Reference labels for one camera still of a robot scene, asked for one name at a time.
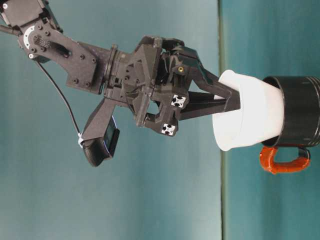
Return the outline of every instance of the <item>black cable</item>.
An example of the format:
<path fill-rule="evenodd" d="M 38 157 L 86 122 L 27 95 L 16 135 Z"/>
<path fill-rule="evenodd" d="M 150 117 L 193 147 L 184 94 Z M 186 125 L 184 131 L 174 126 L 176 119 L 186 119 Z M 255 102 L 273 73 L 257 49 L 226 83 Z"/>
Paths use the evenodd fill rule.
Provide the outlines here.
<path fill-rule="evenodd" d="M 19 37 L 22 33 L 19 30 L 12 29 L 11 27 L 0 24 L 0 32 L 11 34 Z"/>
<path fill-rule="evenodd" d="M 46 69 L 38 62 L 38 61 L 35 61 L 35 64 L 37 64 L 37 66 L 42 70 L 42 72 L 44 72 L 44 74 L 47 76 L 47 78 L 50 80 L 50 82 L 52 83 L 52 85 L 54 86 L 54 88 L 57 90 L 57 92 L 59 93 L 60 97 L 62 98 L 62 100 L 64 101 L 64 104 L 66 106 L 66 108 L 68 109 L 69 111 L 69 114 L 71 116 L 71 119 L 72 119 L 72 123 L 73 123 L 73 126 L 76 130 L 76 133 L 78 134 L 78 136 L 81 134 L 80 131 L 79 131 L 79 128 L 78 128 L 78 125 L 77 125 L 77 122 L 76 122 L 76 119 L 75 119 L 75 116 L 71 110 L 71 107 L 66 99 L 66 97 L 64 96 L 64 94 L 62 93 L 62 91 L 60 90 L 60 88 L 58 87 L 58 85 L 56 84 L 56 82 L 53 80 L 53 78 L 49 75 L 49 73 L 46 71 Z"/>

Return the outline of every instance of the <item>teal wall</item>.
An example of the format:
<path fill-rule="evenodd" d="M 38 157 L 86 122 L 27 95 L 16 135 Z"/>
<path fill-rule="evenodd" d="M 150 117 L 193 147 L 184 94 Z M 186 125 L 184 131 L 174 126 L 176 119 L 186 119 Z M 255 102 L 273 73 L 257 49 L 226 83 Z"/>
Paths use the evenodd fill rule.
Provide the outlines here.
<path fill-rule="evenodd" d="M 218 73 L 215 0 L 52 0 L 67 36 L 131 52 L 143 35 L 176 37 Z M 115 117 L 115 158 L 92 168 L 62 101 L 18 48 L 0 35 L 0 239 L 211 240 L 221 238 L 220 152 L 209 116 L 181 122 L 175 138 Z M 65 87 L 45 65 L 80 126 L 101 97 Z"/>
<path fill-rule="evenodd" d="M 320 1 L 222 0 L 221 68 L 258 77 L 320 77 Z M 226 240 L 318 240 L 320 148 L 300 173 L 272 175 L 259 164 L 260 144 L 225 156 Z M 290 161 L 296 149 L 281 150 Z"/>

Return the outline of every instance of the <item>bolt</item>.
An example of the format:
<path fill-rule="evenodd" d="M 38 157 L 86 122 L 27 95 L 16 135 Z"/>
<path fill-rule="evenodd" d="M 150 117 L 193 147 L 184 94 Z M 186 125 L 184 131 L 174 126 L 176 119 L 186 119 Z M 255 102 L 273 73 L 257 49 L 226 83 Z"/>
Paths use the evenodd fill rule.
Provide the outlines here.
<path fill-rule="evenodd" d="M 185 69 L 184 69 L 183 66 L 180 66 L 180 67 L 178 68 L 178 71 L 179 71 L 180 73 L 183 73 L 183 72 L 185 71 Z"/>

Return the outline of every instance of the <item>orange mug handle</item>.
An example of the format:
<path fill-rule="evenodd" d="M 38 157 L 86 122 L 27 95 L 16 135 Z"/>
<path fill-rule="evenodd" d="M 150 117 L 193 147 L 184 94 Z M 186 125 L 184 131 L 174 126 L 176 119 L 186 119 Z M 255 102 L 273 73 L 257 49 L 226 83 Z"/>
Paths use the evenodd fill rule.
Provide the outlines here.
<path fill-rule="evenodd" d="M 260 153 L 260 164 L 265 171 L 274 175 L 297 173 L 310 165 L 311 156 L 306 148 L 299 147 L 299 157 L 291 162 L 275 162 L 277 151 L 277 147 L 263 147 Z"/>

